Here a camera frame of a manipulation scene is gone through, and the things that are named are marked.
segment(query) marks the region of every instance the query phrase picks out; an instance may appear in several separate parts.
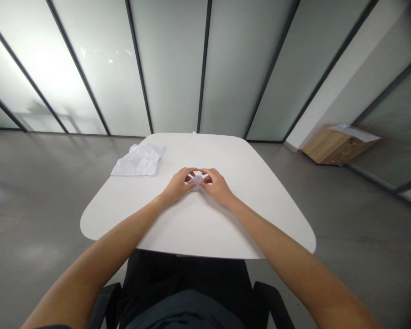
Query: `wooden cabinet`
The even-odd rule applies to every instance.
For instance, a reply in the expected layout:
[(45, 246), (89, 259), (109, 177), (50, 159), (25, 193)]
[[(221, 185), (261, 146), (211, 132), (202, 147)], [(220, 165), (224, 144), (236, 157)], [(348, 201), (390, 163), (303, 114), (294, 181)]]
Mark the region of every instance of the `wooden cabinet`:
[[(379, 137), (347, 126), (348, 133), (330, 129), (334, 125), (325, 125), (306, 145), (303, 152), (321, 165), (345, 165), (354, 157), (368, 149), (379, 140)], [(363, 141), (354, 135), (373, 136), (374, 140)]]

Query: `lap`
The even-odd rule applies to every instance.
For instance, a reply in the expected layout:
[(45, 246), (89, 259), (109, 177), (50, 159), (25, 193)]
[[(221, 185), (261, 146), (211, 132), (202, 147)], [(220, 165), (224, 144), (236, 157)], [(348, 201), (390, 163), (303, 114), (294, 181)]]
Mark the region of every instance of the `lap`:
[(209, 296), (255, 326), (256, 302), (244, 260), (177, 257), (137, 249), (128, 260), (117, 316), (121, 328), (159, 301), (183, 290)]

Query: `concrete floor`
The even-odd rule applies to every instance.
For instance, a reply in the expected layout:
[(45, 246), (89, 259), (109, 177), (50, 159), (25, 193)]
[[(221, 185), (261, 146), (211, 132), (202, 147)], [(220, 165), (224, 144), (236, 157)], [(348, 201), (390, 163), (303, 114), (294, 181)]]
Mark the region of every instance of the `concrete floor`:
[[(138, 142), (0, 131), (0, 328), (19, 327), (90, 246), (81, 214)], [(411, 208), (345, 168), (315, 165), (282, 145), (253, 147), (312, 226), (317, 258), (384, 328), (411, 328)], [(267, 261), (247, 266), (252, 281), (279, 289), (296, 328), (315, 327)]]

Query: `chair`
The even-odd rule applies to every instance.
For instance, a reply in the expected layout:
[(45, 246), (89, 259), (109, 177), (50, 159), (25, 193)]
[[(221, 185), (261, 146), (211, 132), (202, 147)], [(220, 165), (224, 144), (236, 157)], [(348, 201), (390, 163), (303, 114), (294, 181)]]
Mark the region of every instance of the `chair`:
[[(100, 329), (105, 318), (107, 329), (116, 329), (116, 309), (122, 287), (115, 283), (104, 287), (99, 293), (91, 311), (88, 329)], [(279, 291), (266, 283), (256, 282), (253, 293), (261, 309), (259, 328), (266, 328), (269, 312), (277, 328), (294, 329), (291, 318)]]

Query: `white table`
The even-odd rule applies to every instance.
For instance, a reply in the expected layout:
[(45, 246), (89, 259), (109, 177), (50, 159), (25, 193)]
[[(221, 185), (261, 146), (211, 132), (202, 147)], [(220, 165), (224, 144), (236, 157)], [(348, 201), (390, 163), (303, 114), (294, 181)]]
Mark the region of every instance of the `white table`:
[[(245, 140), (222, 135), (157, 133), (142, 143), (167, 147), (156, 176), (111, 176), (82, 214), (80, 226), (87, 238), (99, 239), (146, 205), (182, 167), (216, 168), (239, 199), (311, 253), (315, 251), (315, 235), (309, 223)], [(233, 214), (205, 191), (189, 192), (165, 210), (138, 247), (181, 255), (264, 258)]]

